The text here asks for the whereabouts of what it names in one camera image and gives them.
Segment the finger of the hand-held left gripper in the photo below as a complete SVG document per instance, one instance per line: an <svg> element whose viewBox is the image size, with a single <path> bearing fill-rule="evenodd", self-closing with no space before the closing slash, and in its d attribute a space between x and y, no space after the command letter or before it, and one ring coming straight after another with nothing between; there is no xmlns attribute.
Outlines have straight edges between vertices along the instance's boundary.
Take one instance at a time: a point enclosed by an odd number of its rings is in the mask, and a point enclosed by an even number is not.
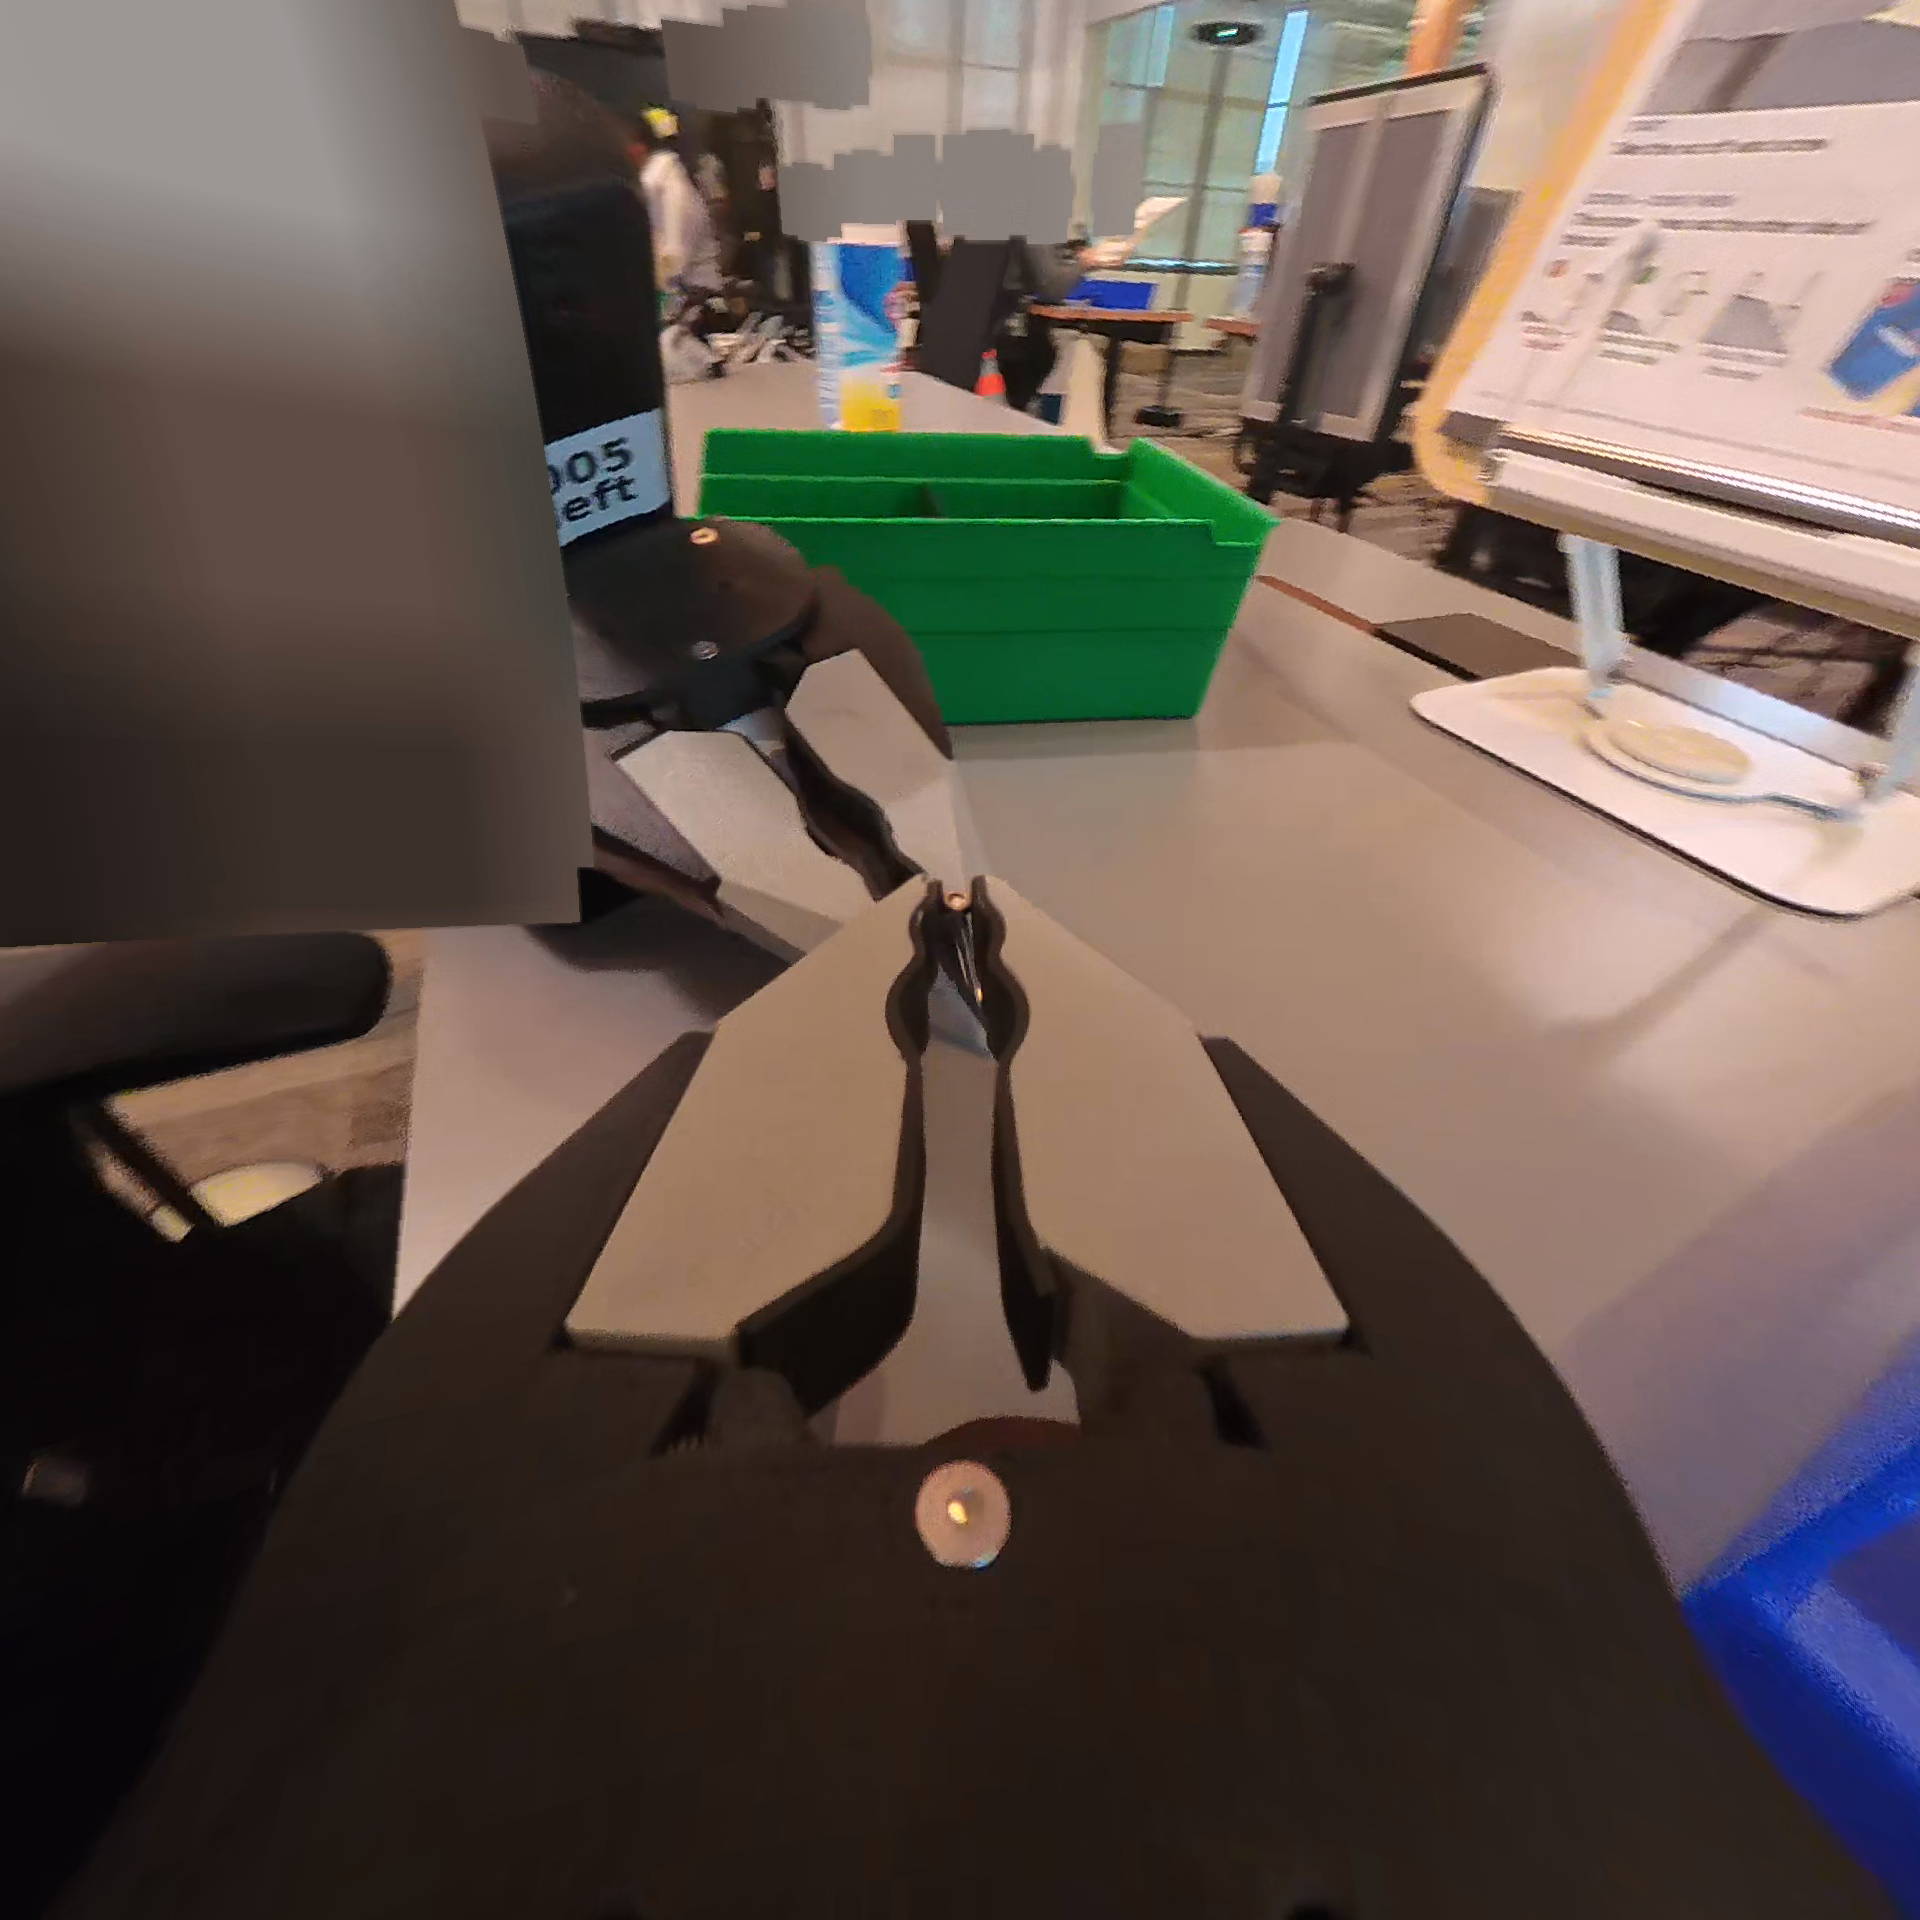
<svg viewBox="0 0 1920 1920"><path fill-rule="evenodd" d="M849 792L883 851L934 879L944 896L971 893L984 863L954 763L864 653L807 664L783 720Z"/></svg>
<svg viewBox="0 0 1920 1920"><path fill-rule="evenodd" d="M614 742L613 851L783 963L921 879L874 798L781 716Z"/></svg>

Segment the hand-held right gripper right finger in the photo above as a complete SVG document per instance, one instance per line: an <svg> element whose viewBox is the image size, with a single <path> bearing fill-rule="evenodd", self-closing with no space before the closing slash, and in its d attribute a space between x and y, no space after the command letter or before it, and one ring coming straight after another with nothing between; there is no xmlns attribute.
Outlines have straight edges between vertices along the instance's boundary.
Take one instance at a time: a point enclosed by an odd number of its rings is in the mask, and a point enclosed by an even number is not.
<svg viewBox="0 0 1920 1920"><path fill-rule="evenodd" d="M1318 1352L1351 1317L1186 1014L976 879L999 1303L1022 1379L1086 1419L1168 1370Z"/></svg>

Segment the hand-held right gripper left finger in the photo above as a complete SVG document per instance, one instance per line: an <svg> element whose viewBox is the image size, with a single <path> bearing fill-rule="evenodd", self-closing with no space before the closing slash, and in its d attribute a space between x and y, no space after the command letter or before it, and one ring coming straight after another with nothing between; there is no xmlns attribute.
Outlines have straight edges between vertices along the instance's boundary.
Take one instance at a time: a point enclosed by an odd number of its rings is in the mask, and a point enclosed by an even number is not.
<svg viewBox="0 0 1920 1920"><path fill-rule="evenodd" d="M934 896L898 887L713 1028L567 1315L570 1347L773 1373L819 1413L898 1343Z"/></svg>

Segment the green plastic bin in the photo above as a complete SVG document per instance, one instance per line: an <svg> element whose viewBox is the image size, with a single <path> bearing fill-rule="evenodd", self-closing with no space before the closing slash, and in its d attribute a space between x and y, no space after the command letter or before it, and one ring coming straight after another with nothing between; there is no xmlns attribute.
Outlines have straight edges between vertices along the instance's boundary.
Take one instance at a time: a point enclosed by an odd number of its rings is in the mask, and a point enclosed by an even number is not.
<svg viewBox="0 0 1920 1920"><path fill-rule="evenodd" d="M950 726L1198 716L1275 527L1153 442L953 430L715 427L702 514L864 592Z"/></svg>

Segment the disinfectant wipes canister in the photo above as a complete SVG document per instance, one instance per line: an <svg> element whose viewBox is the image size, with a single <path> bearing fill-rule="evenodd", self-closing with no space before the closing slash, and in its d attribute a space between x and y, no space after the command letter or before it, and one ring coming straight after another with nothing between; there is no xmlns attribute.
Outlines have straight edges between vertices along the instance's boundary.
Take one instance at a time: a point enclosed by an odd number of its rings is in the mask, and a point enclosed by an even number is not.
<svg viewBox="0 0 1920 1920"><path fill-rule="evenodd" d="M822 422L857 434L898 432L910 298L905 228L847 223L835 237L808 245L807 277Z"/></svg>

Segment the person's body in black clothes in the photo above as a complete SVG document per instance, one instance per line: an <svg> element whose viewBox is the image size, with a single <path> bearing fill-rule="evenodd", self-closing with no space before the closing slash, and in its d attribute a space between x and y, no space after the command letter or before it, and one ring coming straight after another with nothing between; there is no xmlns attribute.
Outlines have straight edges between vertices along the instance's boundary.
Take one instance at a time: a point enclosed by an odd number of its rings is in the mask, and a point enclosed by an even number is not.
<svg viewBox="0 0 1920 1920"><path fill-rule="evenodd" d="M2 1915L27 1917L167 1736L393 1317L399 1168L165 1239L29 1101L2 1199Z"/></svg>

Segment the grey panel on easel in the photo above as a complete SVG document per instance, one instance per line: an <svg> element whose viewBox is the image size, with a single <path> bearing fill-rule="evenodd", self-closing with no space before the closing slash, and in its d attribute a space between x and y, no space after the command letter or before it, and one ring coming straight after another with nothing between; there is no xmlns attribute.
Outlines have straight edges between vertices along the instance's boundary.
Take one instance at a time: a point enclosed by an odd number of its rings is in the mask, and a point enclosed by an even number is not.
<svg viewBox="0 0 1920 1920"><path fill-rule="evenodd" d="M1363 488L1409 468L1403 419L1451 328L1449 237L1494 95L1485 64L1457 64L1307 103L1238 400L1256 504L1298 499L1349 525Z"/></svg>

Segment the large blue plastic bin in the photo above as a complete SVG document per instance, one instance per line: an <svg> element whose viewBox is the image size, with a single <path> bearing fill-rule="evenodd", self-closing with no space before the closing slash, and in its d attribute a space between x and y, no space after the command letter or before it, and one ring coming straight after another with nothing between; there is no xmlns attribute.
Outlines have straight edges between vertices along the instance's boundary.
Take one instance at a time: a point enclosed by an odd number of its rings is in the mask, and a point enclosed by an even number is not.
<svg viewBox="0 0 1920 1920"><path fill-rule="evenodd" d="M1745 1727L1918 1915L1918 1339L1686 1589Z"/></svg>

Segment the printed instruction sheet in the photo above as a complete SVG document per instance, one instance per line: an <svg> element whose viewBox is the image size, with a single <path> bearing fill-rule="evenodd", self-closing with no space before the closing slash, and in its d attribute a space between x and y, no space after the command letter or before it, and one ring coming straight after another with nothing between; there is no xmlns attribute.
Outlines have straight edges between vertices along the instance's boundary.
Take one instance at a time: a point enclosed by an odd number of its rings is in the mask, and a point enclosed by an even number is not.
<svg viewBox="0 0 1920 1920"><path fill-rule="evenodd" d="M1682 4L1449 405L1914 511L1914 4Z"/></svg>

